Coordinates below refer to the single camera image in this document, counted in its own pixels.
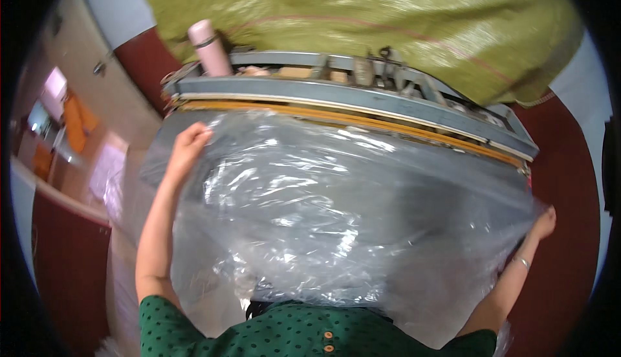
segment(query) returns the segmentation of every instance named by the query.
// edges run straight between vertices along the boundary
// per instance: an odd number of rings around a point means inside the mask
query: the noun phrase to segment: woman's arm
[[[211,130],[197,122],[175,139],[164,179],[159,185],[151,210],[142,229],[136,256],[136,293],[138,302],[147,296],[159,295],[181,310],[179,299],[170,281],[173,258],[173,221],[181,188]]]
[[[491,329],[498,334],[508,313],[516,304],[528,274],[526,265],[519,259],[532,264],[539,241],[552,234],[555,225],[556,211],[551,206],[535,222],[524,243],[517,250],[514,260],[507,265],[492,291],[474,308],[457,337],[482,329]]]

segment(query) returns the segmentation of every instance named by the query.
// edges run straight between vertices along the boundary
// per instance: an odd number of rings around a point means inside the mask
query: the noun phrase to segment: pink water bottle
[[[233,75],[229,58],[213,32],[210,20],[203,19],[191,26],[188,29],[188,36],[201,60],[202,68],[210,77]]]

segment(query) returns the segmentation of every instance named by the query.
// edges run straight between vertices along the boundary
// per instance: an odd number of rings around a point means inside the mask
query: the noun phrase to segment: bracelet
[[[513,261],[519,261],[522,264],[524,264],[524,267],[526,267],[526,273],[528,273],[530,271],[530,263],[528,261],[524,260],[523,258],[521,258],[521,257],[514,257]]]

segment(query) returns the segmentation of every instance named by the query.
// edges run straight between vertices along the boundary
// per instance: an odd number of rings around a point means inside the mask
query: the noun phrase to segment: orange cloth
[[[44,181],[47,181],[47,177],[50,175],[51,159],[53,153],[48,151],[43,144],[37,144],[35,150],[35,156],[32,158],[32,168],[36,176],[39,176]]]
[[[80,153],[84,149],[88,134],[97,127],[99,120],[71,89],[67,89],[63,115],[69,145]]]

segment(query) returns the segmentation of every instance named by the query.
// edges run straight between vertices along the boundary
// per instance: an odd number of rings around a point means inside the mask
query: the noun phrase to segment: metal handle
[[[97,63],[97,65],[95,65],[95,68],[93,68],[93,74],[101,75],[102,77],[105,76],[105,63],[104,62]]]

